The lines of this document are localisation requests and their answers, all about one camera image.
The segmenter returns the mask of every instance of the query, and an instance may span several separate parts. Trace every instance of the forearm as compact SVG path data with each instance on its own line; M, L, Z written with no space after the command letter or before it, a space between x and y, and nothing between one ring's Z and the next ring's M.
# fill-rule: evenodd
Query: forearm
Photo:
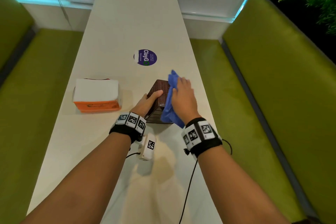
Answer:
M100 223L130 146L129 136L111 133L22 223Z
M223 147L205 151L198 162L223 223L288 223Z

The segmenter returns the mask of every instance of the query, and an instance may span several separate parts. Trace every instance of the blue cloth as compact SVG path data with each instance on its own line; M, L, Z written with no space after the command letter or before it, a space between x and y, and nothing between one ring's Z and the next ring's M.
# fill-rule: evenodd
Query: blue cloth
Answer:
M178 115L174 112L174 109L171 105L171 98L173 96L173 88L177 89L177 79L179 78L179 75L174 71L171 70L171 74L168 75L168 83L170 85L166 105L163 109L162 115L161 115L161 121L165 123L175 123L180 128L184 128L183 121L178 117Z

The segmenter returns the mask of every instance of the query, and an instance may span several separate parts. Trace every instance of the orange packaging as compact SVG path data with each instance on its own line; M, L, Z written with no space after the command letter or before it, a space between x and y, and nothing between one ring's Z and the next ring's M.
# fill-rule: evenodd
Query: orange packaging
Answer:
M119 111L119 82L110 79L77 79L73 102L82 113Z

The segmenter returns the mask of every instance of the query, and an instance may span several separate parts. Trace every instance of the brown wicker basket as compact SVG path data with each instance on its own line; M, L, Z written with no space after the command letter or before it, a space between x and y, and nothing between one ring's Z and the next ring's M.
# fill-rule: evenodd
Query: brown wicker basket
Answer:
M169 91L169 83L165 80L156 80L153 87L150 89L147 97L150 97L155 91L163 90L163 94L155 100L153 106L145 116L147 123L156 123L156 124L172 124L164 123L161 121L161 114L166 105L166 99Z

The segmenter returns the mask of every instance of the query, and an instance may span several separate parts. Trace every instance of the black cable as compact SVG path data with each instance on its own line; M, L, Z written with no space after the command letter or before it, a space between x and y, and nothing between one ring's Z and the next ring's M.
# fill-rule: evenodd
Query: black cable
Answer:
M232 155L232 146L231 144L222 139L223 141L227 142L227 144L230 146L230 149L231 149L231 153L230 155ZM188 194L189 194L189 189L190 189L190 185L191 185L191 180L193 179L193 176L194 176L194 172L195 172L195 169L196 169L196 166L197 166L197 163L198 163L198 160L196 160L196 163L195 163L195 166L194 166L194 170L192 171L192 174L191 174L191 177L190 177L190 182L189 182L189 187L188 187L188 190L187 190L187 195L185 196L185 201L184 201L184 206L183 206L183 210L182 210L182 214L181 214L181 218L180 218L180 222L178 224L181 224L181 221L182 221L182 218L183 218L183 213L184 213L184 209L186 207L186 203L187 203L187 198L188 198Z
M128 158L128 157L130 157L130 156L132 156L132 155L135 155L135 154L140 155L140 152L136 152L136 153L129 154L126 158Z
M194 166L194 170L192 171L192 174L191 174L191 178L190 178L190 182L189 182L189 187L188 187L188 190L187 190L187 195L185 197L184 206L183 206L183 210L182 210L182 215L181 215L181 218L180 218L180 222L178 224L181 224L181 221L182 221L182 217L183 217L184 209L186 207L187 198L188 198L188 194L189 194L189 189L190 189L190 185L191 185L191 180L193 179L197 163L198 163L198 160L196 160L196 163L195 163L195 166Z

